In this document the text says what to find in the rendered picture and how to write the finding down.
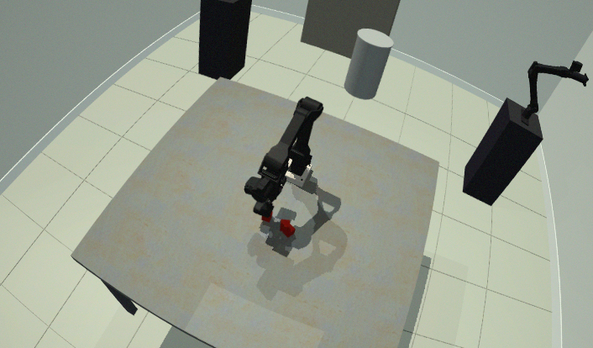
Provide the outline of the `red cube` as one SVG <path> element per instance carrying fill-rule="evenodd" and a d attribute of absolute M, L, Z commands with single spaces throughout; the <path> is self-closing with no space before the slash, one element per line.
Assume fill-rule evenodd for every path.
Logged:
<path fill-rule="evenodd" d="M 284 235 L 286 235 L 287 237 L 289 237 L 289 236 L 291 236 L 291 235 L 294 235 L 294 233 L 295 233 L 295 228 L 294 228 L 294 227 L 293 227 L 293 226 L 290 224 L 289 232 L 283 232 L 283 231 L 282 231 L 282 233 L 283 233 Z"/>
<path fill-rule="evenodd" d="M 264 220 L 264 221 L 267 221 L 267 222 L 270 222 L 270 218 L 271 218 L 271 216 L 272 216 L 272 213 L 273 213 L 273 212 L 271 212 L 271 214 L 270 214 L 270 217 L 269 217 L 269 218 L 267 218 L 267 217 L 265 217 L 265 216 L 262 216 L 262 220 Z"/>
<path fill-rule="evenodd" d="M 290 220 L 289 219 L 281 219 L 280 231 L 289 232 L 290 228 Z"/>

